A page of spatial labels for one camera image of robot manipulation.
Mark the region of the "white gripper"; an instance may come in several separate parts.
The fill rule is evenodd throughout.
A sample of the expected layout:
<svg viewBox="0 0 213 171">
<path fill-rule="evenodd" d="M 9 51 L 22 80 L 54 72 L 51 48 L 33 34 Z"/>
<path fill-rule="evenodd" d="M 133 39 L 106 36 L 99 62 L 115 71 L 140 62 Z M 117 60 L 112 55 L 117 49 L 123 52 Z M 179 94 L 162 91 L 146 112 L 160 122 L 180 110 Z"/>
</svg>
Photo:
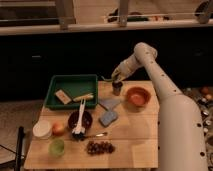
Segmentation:
<svg viewBox="0 0 213 171">
<path fill-rule="evenodd" d="M 142 64 L 137 60 L 134 55 L 123 60 L 111 74 L 114 82 L 121 82 L 130 77 Z"/>
</svg>

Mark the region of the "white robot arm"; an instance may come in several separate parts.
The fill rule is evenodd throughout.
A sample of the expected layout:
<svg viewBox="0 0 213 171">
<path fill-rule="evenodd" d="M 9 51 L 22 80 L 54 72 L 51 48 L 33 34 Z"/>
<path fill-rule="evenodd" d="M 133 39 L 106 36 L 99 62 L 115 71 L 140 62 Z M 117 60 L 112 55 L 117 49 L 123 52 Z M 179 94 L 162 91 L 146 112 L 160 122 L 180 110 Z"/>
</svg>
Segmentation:
<svg viewBox="0 0 213 171">
<path fill-rule="evenodd" d="M 133 54 L 115 68 L 111 77 L 120 82 L 144 67 L 153 83 L 160 103 L 157 171 L 208 171 L 200 109 L 156 63 L 156 57 L 155 48 L 137 43 Z"/>
</svg>

